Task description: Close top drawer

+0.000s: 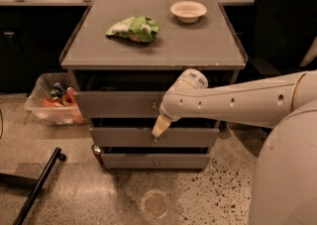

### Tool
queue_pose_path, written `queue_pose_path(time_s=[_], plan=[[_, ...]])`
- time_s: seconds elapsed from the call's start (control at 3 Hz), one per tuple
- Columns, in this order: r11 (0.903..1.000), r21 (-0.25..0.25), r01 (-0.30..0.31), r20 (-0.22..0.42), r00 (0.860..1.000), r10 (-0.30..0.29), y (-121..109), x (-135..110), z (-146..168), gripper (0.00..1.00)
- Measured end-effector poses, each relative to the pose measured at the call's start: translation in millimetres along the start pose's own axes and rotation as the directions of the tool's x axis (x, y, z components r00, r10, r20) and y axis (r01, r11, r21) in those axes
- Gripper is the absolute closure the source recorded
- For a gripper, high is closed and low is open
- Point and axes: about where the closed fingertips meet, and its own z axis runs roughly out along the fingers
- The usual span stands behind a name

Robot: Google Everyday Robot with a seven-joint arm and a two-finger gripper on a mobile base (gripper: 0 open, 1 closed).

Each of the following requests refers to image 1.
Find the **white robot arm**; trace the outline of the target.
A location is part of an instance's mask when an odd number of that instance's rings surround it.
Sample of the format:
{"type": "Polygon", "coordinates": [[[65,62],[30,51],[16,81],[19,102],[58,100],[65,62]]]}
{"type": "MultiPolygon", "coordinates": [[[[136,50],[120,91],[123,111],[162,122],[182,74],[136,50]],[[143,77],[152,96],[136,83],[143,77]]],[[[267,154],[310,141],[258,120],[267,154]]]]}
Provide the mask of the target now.
{"type": "Polygon", "coordinates": [[[165,93],[153,135],[181,118],[270,129],[259,154],[250,225],[317,225],[317,71],[210,88],[196,69],[165,93]]]}

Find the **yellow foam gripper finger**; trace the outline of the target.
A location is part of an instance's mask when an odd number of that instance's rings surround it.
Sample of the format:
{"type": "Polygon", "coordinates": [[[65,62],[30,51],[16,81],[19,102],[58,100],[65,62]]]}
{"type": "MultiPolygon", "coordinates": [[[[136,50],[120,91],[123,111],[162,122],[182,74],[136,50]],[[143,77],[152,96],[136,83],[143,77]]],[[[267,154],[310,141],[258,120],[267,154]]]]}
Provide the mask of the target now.
{"type": "Polygon", "coordinates": [[[169,125],[170,121],[163,115],[159,115],[152,130],[153,136],[158,138],[169,127],[169,125]]]}

